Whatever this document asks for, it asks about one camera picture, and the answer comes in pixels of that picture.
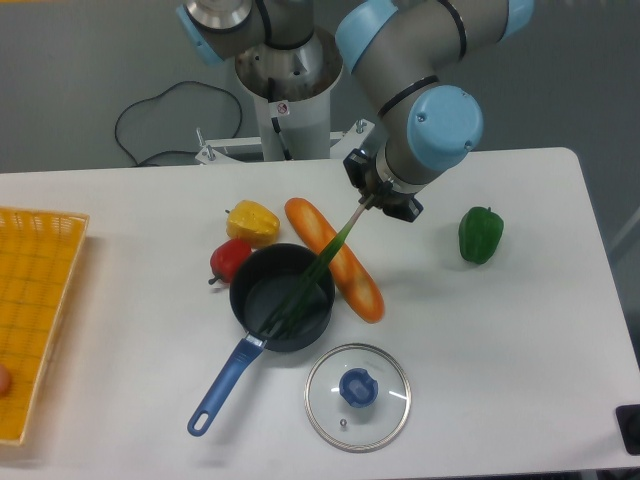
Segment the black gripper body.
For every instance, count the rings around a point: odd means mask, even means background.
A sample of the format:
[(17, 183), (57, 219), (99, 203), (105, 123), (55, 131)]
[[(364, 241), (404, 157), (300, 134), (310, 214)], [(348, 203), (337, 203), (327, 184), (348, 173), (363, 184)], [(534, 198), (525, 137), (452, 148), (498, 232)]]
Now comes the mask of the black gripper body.
[(383, 178), (374, 160), (359, 149), (353, 149), (343, 161), (351, 185), (361, 195), (360, 204), (366, 209), (377, 208), (388, 217), (413, 223), (423, 211), (422, 204), (414, 194), (395, 190), (396, 183)]

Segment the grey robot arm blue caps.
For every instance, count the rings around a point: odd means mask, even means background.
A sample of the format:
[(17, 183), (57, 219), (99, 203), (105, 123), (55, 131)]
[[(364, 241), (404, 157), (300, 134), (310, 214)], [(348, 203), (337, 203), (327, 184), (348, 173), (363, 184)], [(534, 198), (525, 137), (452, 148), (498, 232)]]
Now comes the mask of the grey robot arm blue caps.
[(316, 24), (309, 1), (187, 1), (176, 13), (206, 64), (233, 61), (268, 161), (329, 155), (330, 93), (352, 75), (387, 137), (345, 157), (349, 180), (367, 207), (411, 222), (417, 194), (484, 128), (476, 100), (443, 84), (440, 70), (506, 40), (533, 11), (530, 1), (364, 1), (334, 32)]

